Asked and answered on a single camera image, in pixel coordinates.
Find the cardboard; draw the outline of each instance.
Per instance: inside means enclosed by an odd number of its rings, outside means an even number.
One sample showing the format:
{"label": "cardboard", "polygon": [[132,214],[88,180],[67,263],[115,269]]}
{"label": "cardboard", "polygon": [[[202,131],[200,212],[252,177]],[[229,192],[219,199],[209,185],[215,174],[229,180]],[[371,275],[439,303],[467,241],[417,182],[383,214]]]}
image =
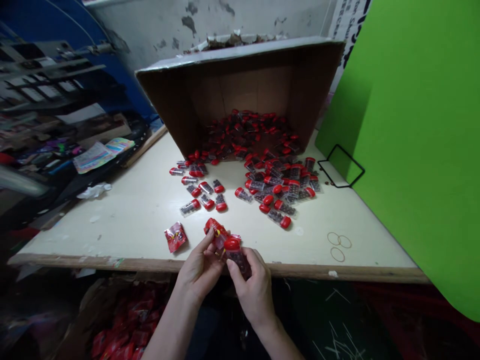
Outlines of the cardboard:
{"label": "cardboard", "polygon": [[286,116],[305,149],[345,44],[312,36],[161,60],[136,77],[184,156],[232,109]]}

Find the table edge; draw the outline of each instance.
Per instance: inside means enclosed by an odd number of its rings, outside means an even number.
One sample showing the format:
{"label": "table edge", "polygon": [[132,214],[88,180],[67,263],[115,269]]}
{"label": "table edge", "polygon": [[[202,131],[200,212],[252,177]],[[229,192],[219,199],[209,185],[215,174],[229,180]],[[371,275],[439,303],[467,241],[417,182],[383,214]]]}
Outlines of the table edge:
{"label": "table edge", "polygon": [[[71,256],[61,254],[20,253],[8,260],[10,266],[37,265],[52,268],[89,268],[97,270],[177,273],[184,261],[110,256]],[[282,278],[343,280],[359,282],[430,284],[418,267],[339,266],[268,263],[271,274]],[[329,275],[335,271],[337,276]]]}

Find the black wire frame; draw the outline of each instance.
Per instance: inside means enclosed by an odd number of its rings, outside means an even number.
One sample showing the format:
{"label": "black wire frame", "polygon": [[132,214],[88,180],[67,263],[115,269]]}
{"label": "black wire frame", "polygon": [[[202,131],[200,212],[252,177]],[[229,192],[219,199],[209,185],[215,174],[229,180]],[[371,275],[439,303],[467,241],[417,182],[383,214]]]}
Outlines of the black wire frame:
{"label": "black wire frame", "polygon": [[[340,150],[342,150],[349,158],[350,160],[352,160],[355,165],[357,165],[360,169],[361,169],[361,173],[348,185],[343,185],[343,186],[337,186],[337,184],[335,184],[335,182],[332,180],[332,178],[330,177],[330,175],[327,173],[327,171],[323,168],[322,164],[320,163],[325,163],[327,161],[330,160],[330,156],[332,156],[332,154],[334,153],[335,149],[336,148],[339,148]],[[337,189],[342,189],[342,188],[351,188],[362,176],[363,174],[365,174],[365,168],[359,164],[359,162],[357,160],[355,160],[352,155],[350,155],[347,150],[345,150],[340,144],[335,144],[335,146],[333,147],[333,149],[330,151],[330,153],[328,154],[328,156],[326,157],[326,160],[318,160],[317,161],[318,165],[320,166],[320,169],[323,170],[323,172],[325,173],[325,175],[328,177],[328,179],[330,180],[330,183],[336,187]]]}

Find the green panel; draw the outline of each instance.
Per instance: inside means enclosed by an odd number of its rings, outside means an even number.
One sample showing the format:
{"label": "green panel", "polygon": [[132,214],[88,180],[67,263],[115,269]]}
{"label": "green panel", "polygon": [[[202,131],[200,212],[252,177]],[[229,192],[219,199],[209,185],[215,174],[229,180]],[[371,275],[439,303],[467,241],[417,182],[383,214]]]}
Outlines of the green panel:
{"label": "green panel", "polygon": [[[480,1],[374,1],[318,133],[366,173],[356,192],[480,322]],[[351,181],[353,165],[334,164]]]}

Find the table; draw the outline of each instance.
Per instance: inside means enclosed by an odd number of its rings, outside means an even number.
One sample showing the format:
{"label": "table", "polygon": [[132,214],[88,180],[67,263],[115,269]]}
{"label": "table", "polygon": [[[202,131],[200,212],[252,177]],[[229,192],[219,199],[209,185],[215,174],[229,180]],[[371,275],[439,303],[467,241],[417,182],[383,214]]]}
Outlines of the table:
{"label": "table", "polygon": [[[314,146],[314,132],[299,158],[325,157]],[[258,249],[274,276],[350,281],[428,283],[403,248],[351,188],[325,185],[323,193],[297,206],[298,217],[288,231],[260,212],[259,204],[235,197],[245,183],[243,162],[208,164],[204,179],[225,187],[228,211],[204,208],[183,218],[179,208],[192,200],[181,177],[169,169],[182,159],[167,132],[131,168],[112,183],[101,199],[82,200],[53,228],[40,232],[9,260],[10,265],[177,272],[190,250],[205,236],[212,217]],[[338,179],[333,168],[324,167]],[[188,236],[171,254],[164,230],[180,221]]]}

